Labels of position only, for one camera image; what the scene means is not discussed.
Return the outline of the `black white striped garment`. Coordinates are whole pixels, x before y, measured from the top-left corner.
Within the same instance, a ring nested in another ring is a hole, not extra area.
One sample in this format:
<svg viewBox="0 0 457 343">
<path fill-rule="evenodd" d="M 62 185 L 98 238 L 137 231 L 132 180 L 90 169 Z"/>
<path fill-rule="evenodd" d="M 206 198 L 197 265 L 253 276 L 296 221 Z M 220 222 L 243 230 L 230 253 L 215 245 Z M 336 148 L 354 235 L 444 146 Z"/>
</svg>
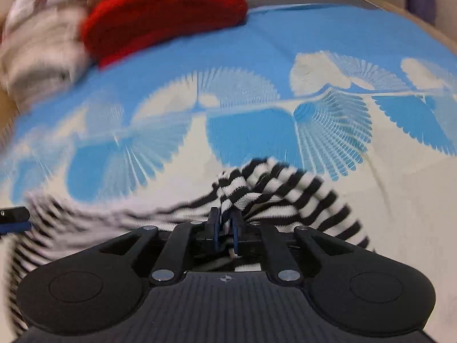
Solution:
<svg viewBox="0 0 457 343">
<path fill-rule="evenodd" d="M 25 206 L 31 228 L 13 238 L 5 275 L 5 308 L 15 336 L 27 329 L 17 289 L 36 268 L 147 225 L 170 232 L 184 222 L 205 222 L 212 208 L 223 217 L 238 209 L 245 222 L 271 223 L 281 232 L 304 225 L 374 249 L 350 206 L 327 181 L 273 157 L 227 169 L 207 193 L 168 207 L 151 200 L 87 206 L 50 194 L 31 194 Z"/>
</svg>

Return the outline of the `blue white patterned bedsheet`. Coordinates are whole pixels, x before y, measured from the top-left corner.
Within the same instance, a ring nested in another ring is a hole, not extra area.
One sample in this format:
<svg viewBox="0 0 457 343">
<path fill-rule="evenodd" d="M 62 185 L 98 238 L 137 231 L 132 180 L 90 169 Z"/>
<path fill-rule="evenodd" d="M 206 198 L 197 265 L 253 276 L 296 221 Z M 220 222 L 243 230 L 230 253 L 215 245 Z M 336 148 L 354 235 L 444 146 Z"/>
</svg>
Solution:
<svg viewBox="0 0 457 343">
<path fill-rule="evenodd" d="M 311 224 L 421 270 L 426 330 L 456 340 L 456 53 L 381 9 L 252 10 L 93 68 L 19 118 L 1 203 L 33 229 L 1 246 L 1 340 L 25 331 L 15 286 L 38 265 L 145 225 L 274 158 L 323 180 L 349 216 Z"/>
</svg>

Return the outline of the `wooden bed frame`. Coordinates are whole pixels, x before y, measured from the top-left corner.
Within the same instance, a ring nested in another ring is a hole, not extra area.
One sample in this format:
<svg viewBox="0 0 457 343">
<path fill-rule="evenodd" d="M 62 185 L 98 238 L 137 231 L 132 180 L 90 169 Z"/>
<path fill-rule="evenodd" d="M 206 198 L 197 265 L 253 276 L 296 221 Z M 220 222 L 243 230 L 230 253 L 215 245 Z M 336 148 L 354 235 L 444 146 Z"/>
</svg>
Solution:
<svg viewBox="0 0 457 343">
<path fill-rule="evenodd" d="M 0 132 L 1 141 L 7 140 L 12 134 L 14 121 L 19 114 L 16 103 L 7 95 L 3 88 L 0 89 Z"/>
</svg>

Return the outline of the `purple wall box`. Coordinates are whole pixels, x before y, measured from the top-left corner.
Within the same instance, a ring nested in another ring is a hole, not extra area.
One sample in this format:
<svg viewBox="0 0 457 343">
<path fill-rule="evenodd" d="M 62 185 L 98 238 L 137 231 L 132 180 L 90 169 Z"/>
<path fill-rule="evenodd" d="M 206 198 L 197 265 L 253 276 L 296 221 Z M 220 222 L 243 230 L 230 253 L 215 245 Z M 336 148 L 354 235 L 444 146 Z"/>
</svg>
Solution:
<svg viewBox="0 0 457 343">
<path fill-rule="evenodd" d="M 436 0 L 405 0 L 405 9 L 410 14 L 434 26 L 437 16 Z"/>
</svg>

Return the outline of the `red knitted sweater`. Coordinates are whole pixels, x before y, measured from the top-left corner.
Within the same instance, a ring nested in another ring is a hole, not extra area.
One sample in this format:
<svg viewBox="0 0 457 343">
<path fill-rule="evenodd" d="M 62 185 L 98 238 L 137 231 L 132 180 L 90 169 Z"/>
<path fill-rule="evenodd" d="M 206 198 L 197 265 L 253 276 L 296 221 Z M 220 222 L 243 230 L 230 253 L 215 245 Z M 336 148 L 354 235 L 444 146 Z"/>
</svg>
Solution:
<svg viewBox="0 0 457 343">
<path fill-rule="evenodd" d="M 237 26 L 246 0 L 101 0 L 81 26 L 81 40 L 99 67 L 153 45 Z"/>
</svg>

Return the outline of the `folded beige blanket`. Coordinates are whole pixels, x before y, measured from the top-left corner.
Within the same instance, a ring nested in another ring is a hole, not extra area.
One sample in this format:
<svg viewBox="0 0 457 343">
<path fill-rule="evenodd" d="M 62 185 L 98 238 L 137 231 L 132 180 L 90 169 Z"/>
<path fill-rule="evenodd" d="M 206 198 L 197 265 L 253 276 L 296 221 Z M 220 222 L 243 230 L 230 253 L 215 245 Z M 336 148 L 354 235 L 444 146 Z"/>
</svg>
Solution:
<svg viewBox="0 0 457 343">
<path fill-rule="evenodd" d="M 1 85 L 19 108 L 28 108 L 75 84 L 91 63 L 81 41 L 87 10 L 52 7 L 5 26 Z"/>
</svg>

